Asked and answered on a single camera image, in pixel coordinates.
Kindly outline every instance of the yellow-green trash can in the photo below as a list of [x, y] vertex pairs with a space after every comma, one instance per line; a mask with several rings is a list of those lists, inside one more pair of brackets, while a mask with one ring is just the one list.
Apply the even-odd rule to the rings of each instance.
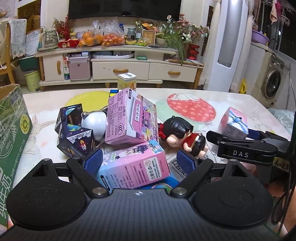
[[39, 82], [41, 81], [39, 70], [30, 70], [24, 72], [26, 77], [28, 90], [30, 92], [36, 92], [40, 90]]

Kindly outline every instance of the pink toy box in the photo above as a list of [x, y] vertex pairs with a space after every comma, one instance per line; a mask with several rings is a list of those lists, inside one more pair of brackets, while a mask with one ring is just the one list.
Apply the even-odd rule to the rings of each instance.
[[245, 139], [249, 134], [247, 117], [229, 107], [220, 121], [218, 132], [232, 139]]
[[105, 142], [135, 145], [158, 142], [156, 106], [130, 88], [109, 98]]
[[109, 191], [133, 189], [170, 175], [165, 152], [156, 140], [103, 155], [96, 179]]

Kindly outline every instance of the white and yellow box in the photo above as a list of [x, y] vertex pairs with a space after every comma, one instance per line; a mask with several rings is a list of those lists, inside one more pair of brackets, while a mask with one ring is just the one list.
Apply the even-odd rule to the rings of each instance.
[[118, 75], [117, 89], [123, 90], [125, 88], [130, 88], [136, 91], [137, 87], [137, 76], [132, 73], [125, 73]]

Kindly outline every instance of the floor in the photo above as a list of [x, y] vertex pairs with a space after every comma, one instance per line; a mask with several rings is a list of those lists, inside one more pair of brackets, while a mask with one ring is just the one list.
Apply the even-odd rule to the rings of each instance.
[[[192, 83], [181, 82], [181, 81], [169, 81], [164, 80], [161, 87], [171, 88], [171, 89], [191, 89]], [[156, 88], [156, 84], [137, 84], [138, 88]], [[29, 92], [26, 85], [21, 86], [22, 93], [28, 94]], [[53, 85], [47, 86], [45, 91], [57, 91], [57, 90], [69, 90], [69, 89], [94, 89], [94, 88], [105, 88], [105, 84], [95, 83], [95, 84], [72, 84], [72, 85]], [[110, 88], [117, 88], [117, 83], [111, 83]]]

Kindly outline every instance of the white round toy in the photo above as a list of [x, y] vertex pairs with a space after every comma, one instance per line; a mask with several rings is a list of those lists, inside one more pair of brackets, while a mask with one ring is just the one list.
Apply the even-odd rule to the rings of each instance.
[[92, 129], [94, 132], [94, 139], [99, 141], [103, 138], [106, 132], [107, 116], [101, 111], [83, 112], [81, 114], [82, 122], [81, 127]]

